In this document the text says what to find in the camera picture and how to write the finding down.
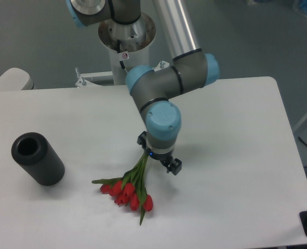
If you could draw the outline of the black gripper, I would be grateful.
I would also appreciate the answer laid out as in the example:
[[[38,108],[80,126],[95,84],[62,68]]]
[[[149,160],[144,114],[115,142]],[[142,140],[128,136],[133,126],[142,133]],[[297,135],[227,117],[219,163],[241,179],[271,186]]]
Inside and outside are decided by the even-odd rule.
[[[146,148],[146,131],[143,131],[137,138],[137,144],[142,147],[144,153],[154,160],[160,161],[165,166],[167,173],[177,175],[182,169],[182,161],[178,158],[172,158],[173,150],[167,153],[155,153],[150,148]]]

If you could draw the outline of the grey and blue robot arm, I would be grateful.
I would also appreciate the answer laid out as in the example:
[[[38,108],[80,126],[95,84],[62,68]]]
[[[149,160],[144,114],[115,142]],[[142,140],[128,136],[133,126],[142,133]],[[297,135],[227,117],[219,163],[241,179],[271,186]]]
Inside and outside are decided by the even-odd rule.
[[[178,174],[182,162],[173,158],[181,114],[170,99],[218,80],[215,57],[198,43],[185,1],[155,1],[154,6],[172,65],[151,67],[144,52],[155,37],[155,24],[141,11],[140,1],[67,1],[78,26],[99,25],[99,38],[110,57],[115,84],[126,85],[145,124],[138,137],[145,153]]]

